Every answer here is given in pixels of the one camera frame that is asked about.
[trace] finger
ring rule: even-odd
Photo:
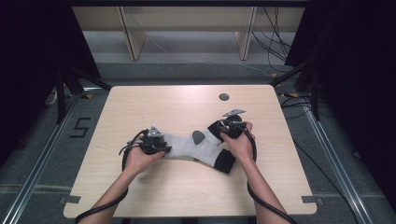
[[[134,142],[134,144],[132,145],[132,147],[140,147],[140,144]]]
[[[249,121],[246,121],[245,123],[247,125],[248,131],[251,133],[251,129],[253,128],[253,124],[251,122],[249,122]]]
[[[139,144],[136,143],[136,141],[137,141],[137,140],[141,140],[142,138],[143,138],[143,135],[142,135],[142,134],[140,134],[139,136],[137,136],[136,139],[134,140],[133,146],[134,146],[134,147],[139,146]]]
[[[226,133],[220,133],[220,136],[222,139],[224,139],[226,143],[228,143],[231,139],[230,136],[228,136]]]
[[[152,157],[153,157],[154,160],[156,161],[156,160],[159,160],[160,158],[162,158],[164,155],[165,155],[165,152],[164,152],[164,151],[161,151],[161,152],[155,153],[154,155],[152,155]]]

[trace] hand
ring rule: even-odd
[[[133,144],[133,148],[129,152],[128,158],[125,162],[124,172],[131,172],[133,174],[140,174],[146,171],[149,166],[162,158],[164,152],[158,152],[153,155],[147,155],[143,152],[142,148],[138,144]]]
[[[253,128],[253,124],[246,121],[247,130],[250,132],[253,139],[255,138],[254,134],[251,133],[251,129]],[[248,137],[241,133],[241,135],[236,138],[232,139],[225,133],[220,133],[221,137],[227,143],[230,148],[231,153],[238,159],[238,160],[245,160],[245,159],[252,159],[253,152],[251,143],[248,140]]]

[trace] person's right hand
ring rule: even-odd
[[[251,133],[253,124],[248,121],[246,121],[245,123],[246,123],[247,130],[250,132],[251,136],[254,139],[255,136],[254,136],[254,134]],[[245,159],[248,159],[248,160],[252,159],[252,157],[253,157],[252,146],[251,146],[251,143],[250,143],[248,137],[244,133],[241,133],[241,135],[236,139],[230,138],[225,133],[220,133],[220,135],[224,139],[224,141],[227,143],[228,147],[230,148],[231,153],[238,160],[243,161]]]

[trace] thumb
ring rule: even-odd
[[[220,133],[220,136],[222,139],[224,139],[225,142],[228,143],[228,141],[230,141],[230,136],[228,136],[226,133]]]
[[[157,160],[159,160],[160,158],[162,158],[164,155],[165,155],[165,152],[161,151],[161,152],[157,152],[157,153],[155,153],[154,155],[151,155],[151,156],[152,156],[152,158],[153,158],[155,161],[157,161]]]

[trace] wire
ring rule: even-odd
[[[179,61],[179,62],[187,62],[187,63],[203,63],[203,64],[212,64],[212,63],[213,63],[213,64],[217,64],[217,63],[215,63],[215,62],[193,62],[193,61],[189,61],[189,60],[185,60],[185,59],[175,59],[175,61],[176,61],[176,62],[177,62],[177,61]],[[265,75],[268,76],[268,77],[272,77],[271,75],[269,75],[268,73],[262,71],[262,70],[259,69],[259,68],[255,68],[255,67],[252,67],[252,66],[247,66],[247,65],[242,64],[242,63],[218,63],[218,64],[236,64],[236,65],[239,65],[239,66],[242,66],[242,67],[246,67],[246,68],[249,68],[249,69],[252,69],[252,70],[259,71],[259,72],[265,74]]]
[[[284,104],[288,101],[288,100],[290,100],[290,99],[296,99],[296,98],[298,98],[298,97],[291,97],[291,98],[289,98],[289,99],[287,99],[287,100],[285,100],[283,103],[282,103],[282,108],[286,108],[286,107],[288,107],[288,106],[292,106],[292,105],[286,105],[286,106],[284,106]],[[293,105],[303,105],[303,104],[306,104],[306,103],[297,103],[297,104],[293,104]],[[302,115],[304,115],[304,114],[306,114],[308,111],[310,111],[311,109],[308,109],[307,111],[305,111]],[[291,117],[291,118],[288,118],[288,119],[295,119],[295,118],[299,118],[299,117],[301,117],[302,115],[299,115],[299,116],[296,116],[296,117]],[[358,223],[359,224],[359,221],[358,221],[358,218],[356,217],[356,214],[355,214],[355,212],[353,211],[353,208],[352,208],[352,206],[350,205],[350,203],[348,202],[348,200],[347,200],[347,197],[344,195],[344,193],[339,189],[339,188],[337,188],[337,186],[334,184],[334,182],[330,179],[330,177],[323,171],[323,169],[320,167],[320,165],[294,140],[294,138],[292,139],[293,140],[293,142],[294,142],[294,144],[297,146],[297,148],[299,148],[304,154],[305,154],[305,156],[309,159],[309,160],[311,160],[314,164],[315,164],[315,166],[320,170],[320,172],[324,175],[324,177],[330,182],[330,184],[332,185],[332,187],[340,194],[340,196],[342,197],[342,199],[346,202],[346,205],[347,205],[347,207],[349,208],[349,210],[351,211],[351,213],[352,213],[352,216],[353,216],[353,218],[354,218],[354,220],[355,220],[355,222],[356,223]]]
[[[248,138],[248,140],[250,141],[251,147],[252,147],[252,153],[253,153],[253,160],[256,161],[257,160],[257,148],[256,148],[256,142],[254,141],[253,136],[250,134],[250,132],[248,131],[248,129],[246,127],[241,128],[238,125],[235,125],[236,128],[240,129]],[[260,197],[258,197],[254,191],[251,189],[249,183],[247,182],[247,192],[249,193],[250,197],[253,198],[254,201],[256,201],[257,203],[259,203],[260,205],[264,206],[265,208],[267,208],[268,210],[274,212],[275,214],[277,214],[278,216],[284,218],[285,220],[287,220],[289,223],[291,224],[297,224],[297,222],[290,217],[288,214],[280,211],[279,209],[277,209],[276,207],[273,207],[271,204],[263,201]]]
[[[147,132],[147,131],[148,131],[148,130],[143,130],[143,131],[141,131],[140,133],[138,133],[138,134],[134,137],[133,140],[131,140],[131,141],[129,141],[129,142],[127,143],[127,146],[126,146],[126,147],[123,147],[123,148],[121,149],[119,155],[121,154],[122,151],[124,152],[124,154],[123,154],[123,156],[122,156],[122,165],[121,165],[122,171],[123,171],[124,168],[125,168],[125,163],[126,163],[126,159],[128,158],[129,152],[132,150],[132,148],[134,148],[134,147],[132,147],[132,144],[134,143],[134,141],[137,139],[137,137],[138,137],[140,134],[142,134],[142,133],[144,133],[144,132]],[[103,204],[103,205],[101,205],[101,206],[94,207],[94,208],[92,208],[92,209],[90,209],[90,210],[88,210],[88,211],[86,211],[86,212],[81,213],[80,215],[78,215],[78,216],[76,217],[76,219],[75,219],[75,224],[78,224],[84,217],[88,217],[88,216],[91,216],[91,215],[93,215],[93,214],[99,213],[99,212],[101,212],[101,211],[103,211],[103,210],[105,210],[105,209],[107,209],[107,208],[110,208],[110,207],[112,207],[112,206],[114,206],[114,205],[120,203],[122,200],[124,200],[124,198],[126,197],[127,194],[128,194],[128,189],[126,189],[126,190],[121,194],[121,196],[118,197],[117,199],[115,199],[115,200],[113,200],[113,201],[111,201],[111,202],[109,202],[109,203],[105,203],[105,204]]]
[[[323,169],[319,166],[319,164],[293,139],[294,144],[297,146],[297,148],[299,148],[304,154],[305,156],[311,160],[316,166],[317,168],[320,170],[320,172],[324,175],[324,177],[326,177],[326,179],[330,182],[330,184],[332,185],[332,187],[340,194],[340,196],[343,198],[343,200],[346,202],[347,207],[349,208],[349,210],[352,213],[353,218],[355,219],[355,222],[359,224],[358,218],[356,217],[355,212],[352,209],[352,206],[349,204],[347,197],[344,195],[344,193],[337,188],[337,186],[335,186],[334,182],[332,182],[332,180],[330,179],[330,177],[323,171]]]
[[[272,54],[274,54],[274,56],[276,56],[278,59],[282,60],[283,62],[286,61],[285,56],[279,54],[278,52],[274,51],[273,49],[270,49],[268,46],[266,46],[255,34],[254,32],[252,32],[254,38],[257,40],[257,42],[259,43],[260,46],[262,46],[264,49],[266,49],[267,51],[270,51]]]
[[[266,36],[268,39],[270,39],[270,44],[269,44],[269,46],[268,46],[268,49],[271,48],[271,45],[272,45],[273,42],[277,42],[277,41],[274,40],[274,36],[276,35],[277,38],[279,39],[278,43],[280,44],[280,48],[281,48],[283,54],[288,55],[289,52],[288,52],[288,50],[286,49],[286,46],[285,46],[286,43],[282,40],[282,38],[280,38],[279,26],[278,26],[278,24],[277,24],[277,18],[278,18],[278,14],[279,14],[279,7],[275,7],[275,25],[274,25],[273,21],[271,20],[271,17],[269,16],[269,14],[268,14],[266,8],[264,7],[263,9],[264,9],[265,15],[266,15],[267,18],[268,18],[268,21],[271,23],[271,26],[272,26],[272,28],[273,28],[273,34],[272,34],[272,37],[271,37],[271,38],[269,38],[268,36],[264,35],[264,36]],[[288,71],[278,70],[278,69],[276,69],[276,68],[273,67],[273,65],[271,64],[271,60],[270,60],[270,50],[268,50],[267,59],[268,59],[269,65],[270,65],[274,70],[276,70],[277,72],[282,72],[282,73],[287,73],[287,72],[288,72]]]
[[[263,35],[265,38],[271,40],[271,37],[269,37],[268,35],[266,35],[265,32],[262,32],[262,35]],[[286,46],[288,46],[288,47],[291,47],[291,45],[289,45],[289,44],[286,43],[286,42],[277,41],[277,40],[273,40],[273,41],[276,42],[277,44],[283,44],[283,45],[286,45]]]
[[[305,111],[303,114],[298,115],[298,116],[294,116],[294,117],[289,117],[289,118],[286,118],[286,119],[297,119],[297,118],[303,116],[304,114],[306,114],[308,111],[312,110],[312,109],[310,108],[310,104],[311,104],[310,102],[307,102],[307,103],[305,103],[305,102],[300,102],[300,103],[285,105],[285,103],[288,102],[288,101],[291,100],[291,99],[299,99],[299,98],[305,98],[305,97],[311,97],[311,96],[310,96],[310,95],[306,95],[306,96],[290,97],[290,98],[288,98],[287,100],[285,100],[285,101],[280,105],[280,107],[281,107],[282,109],[283,109],[283,108],[292,107],[292,106],[297,106],[297,105],[309,107],[308,110]],[[323,108],[323,107],[330,107],[330,106],[329,106],[329,105],[321,105],[321,106],[318,106],[318,108]],[[329,114],[322,113],[322,112],[320,112],[320,111],[319,111],[319,114],[320,114],[320,115],[323,115],[323,116],[325,116],[325,117],[327,117],[327,118],[332,118],[332,119],[334,119],[334,115],[333,115],[333,114],[330,114],[330,115],[329,115]]]
[[[133,14],[133,12],[131,11],[131,9],[130,9],[129,7],[126,7],[126,10],[128,10],[129,13]],[[134,19],[134,17],[131,17],[131,20],[133,20],[134,23],[137,24],[137,27],[142,28],[142,27],[139,25],[139,23]],[[285,43],[283,40],[280,39],[280,35],[279,35],[279,34],[277,34],[277,36],[278,36],[278,38],[279,38],[279,43],[281,43],[282,45],[286,45],[286,46],[290,47],[289,44]],[[265,48],[265,47],[266,47],[265,44],[263,44],[263,43],[257,38],[257,36],[255,36],[255,37],[256,37],[256,39],[258,40],[259,44],[260,44],[263,48]],[[146,38],[149,39],[155,46],[157,46],[157,47],[158,47],[159,49],[161,49],[163,52],[165,52],[165,53],[167,52],[167,51],[165,50],[165,48],[163,48],[162,46],[160,46],[156,41],[154,41],[154,40],[153,40],[152,38],[150,38],[148,35],[146,36]],[[284,62],[286,61],[286,58],[285,58],[284,56],[280,55],[279,53],[277,53],[276,51],[274,51],[274,50],[272,50],[272,49],[268,49],[268,48],[267,48],[267,50],[271,51],[274,55],[276,55],[276,57],[278,57],[278,58],[281,59],[282,61],[284,61]],[[199,63],[199,62],[192,62],[192,61],[188,61],[188,60],[184,60],[184,59],[175,59],[175,61],[184,61],[184,62],[189,62],[189,63]],[[258,68],[254,68],[254,67],[251,67],[251,66],[247,66],[247,65],[244,65],[244,64],[241,64],[241,63],[231,63],[231,64],[237,64],[237,65],[240,65],[240,66],[249,68],[249,69],[257,70],[257,71],[262,72],[262,73],[265,74],[266,76],[271,77],[271,75],[269,75],[268,73],[266,73],[266,72],[264,72],[264,71],[262,71],[261,69],[258,69]],[[271,64],[270,64],[270,66],[271,66],[274,70],[276,70],[277,72],[283,72],[283,73],[286,73],[286,72],[287,72],[287,71],[278,70],[278,69],[274,68]]]

